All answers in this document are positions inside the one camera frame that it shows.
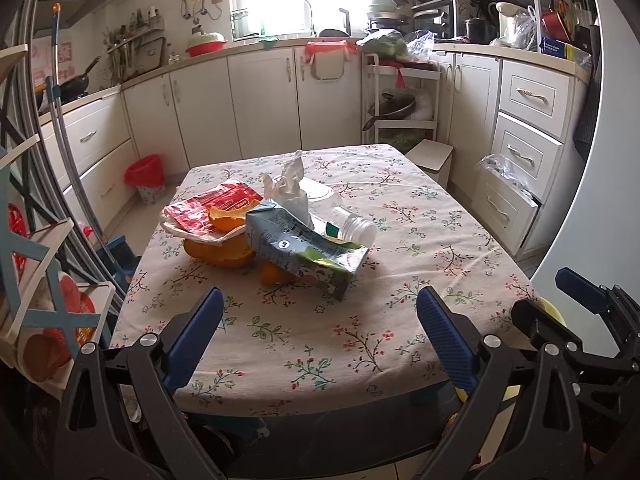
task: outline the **drawer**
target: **drawer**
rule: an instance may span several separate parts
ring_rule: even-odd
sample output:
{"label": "drawer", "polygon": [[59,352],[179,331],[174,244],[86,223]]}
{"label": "drawer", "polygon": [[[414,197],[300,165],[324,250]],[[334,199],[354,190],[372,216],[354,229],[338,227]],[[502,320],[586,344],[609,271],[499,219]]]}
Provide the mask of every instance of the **drawer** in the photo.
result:
{"label": "drawer", "polygon": [[493,171],[483,170],[471,209],[513,256],[529,232],[538,204],[521,196]]}
{"label": "drawer", "polygon": [[562,144],[557,140],[528,124],[498,113],[492,153],[501,153],[516,164],[529,190],[541,202],[546,200],[551,190],[561,152]]}
{"label": "drawer", "polygon": [[[78,173],[129,139],[129,130],[119,95],[94,101],[65,114],[66,135]],[[51,124],[43,126],[44,144],[61,189],[69,185]]]}
{"label": "drawer", "polygon": [[[137,159],[132,142],[128,140],[80,177],[95,217],[103,229],[134,193],[134,188],[124,183],[124,172]],[[86,222],[73,188],[65,190],[64,195],[76,220]]]}
{"label": "drawer", "polygon": [[572,78],[565,74],[505,61],[500,109],[563,141],[573,88]]}

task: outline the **screw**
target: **screw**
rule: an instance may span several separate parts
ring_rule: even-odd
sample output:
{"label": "screw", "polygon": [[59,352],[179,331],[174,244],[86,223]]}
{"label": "screw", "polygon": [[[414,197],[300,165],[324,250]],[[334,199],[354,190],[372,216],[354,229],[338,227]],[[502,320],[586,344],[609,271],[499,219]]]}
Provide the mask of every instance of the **screw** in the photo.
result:
{"label": "screw", "polygon": [[560,349],[553,343],[547,343],[545,345],[545,352],[548,353],[549,355],[556,356],[560,353]]}
{"label": "screw", "polygon": [[92,341],[89,341],[88,343],[85,343],[82,345],[82,348],[80,349],[80,351],[84,354],[84,355],[89,355],[95,352],[95,343]]}
{"label": "screw", "polygon": [[498,336],[489,334],[484,338],[484,344],[489,348],[498,348],[498,346],[502,344],[502,341],[500,341],[500,338]]}
{"label": "screw", "polygon": [[158,336],[156,334],[145,334],[140,338],[140,344],[142,346],[153,346],[158,341]]}

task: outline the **floral tablecloth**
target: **floral tablecloth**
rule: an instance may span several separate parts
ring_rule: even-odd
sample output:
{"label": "floral tablecloth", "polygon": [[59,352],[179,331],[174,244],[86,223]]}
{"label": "floral tablecloth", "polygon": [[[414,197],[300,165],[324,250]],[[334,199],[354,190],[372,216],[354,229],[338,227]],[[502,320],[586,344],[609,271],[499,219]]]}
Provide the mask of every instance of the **floral tablecloth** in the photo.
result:
{"label": "floral tablecloth", "polygon": [[[234,177],[262,192],[291,155],[191,170],[175,199]],[[340,192],[379,228],[375,247],[342,301],[304,283],[267,288],[257,265],[221,269],[188,256],[157,228],[120,314],[112,346],[160,332],[210,286],[225,313],[191,383],[185,411],[236,416],[314,413],[417,390],[446,378],[418,322],[415,298],[430,284],[479,331],[505,340],[514,301],[529,281],[481,225],[438,184],[386,144],[303,155],[306,174]]]}

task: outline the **tablecloth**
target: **tablecloth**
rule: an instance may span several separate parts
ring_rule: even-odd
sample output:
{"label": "tablecloth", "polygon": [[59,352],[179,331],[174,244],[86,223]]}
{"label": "tablecloth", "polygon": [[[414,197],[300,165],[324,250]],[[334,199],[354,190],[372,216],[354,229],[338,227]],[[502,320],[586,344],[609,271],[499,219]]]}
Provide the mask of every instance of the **tablecloth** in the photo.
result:
{"label": "tablecloth", "polygon": [[[291,154],[194,168],[175,200],[228,178],[262,192]],[[533,298],[528,279],[450,195],[386,144],[305,152],[306,175],[336,189],[379,233],[343,300],[305,283],[265,287],[258,263],[222,269],[188,256],[158,227],[132,280],[112,346],[162,331],[210,287],[225,313],[181,409],[235,416],[315,413],[414,391],[446,378],[415,313],[432,285],[482,334],[518,338],[510,309]]]}

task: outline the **red food package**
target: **red food package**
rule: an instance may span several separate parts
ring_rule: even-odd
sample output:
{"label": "red food package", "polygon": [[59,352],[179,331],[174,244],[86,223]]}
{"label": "red food package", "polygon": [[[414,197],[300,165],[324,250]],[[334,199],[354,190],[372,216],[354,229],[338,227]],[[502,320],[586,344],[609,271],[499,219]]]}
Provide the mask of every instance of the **red food package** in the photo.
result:
{"label": "red food package", "polygon": [[188,233],[208,235],[217,231],[209,221],[211,208],[231,211],[249,205],[253,200],[262,200],[262,197],[244,182],[230,178],[200,195],[165,207],[164,212]]}

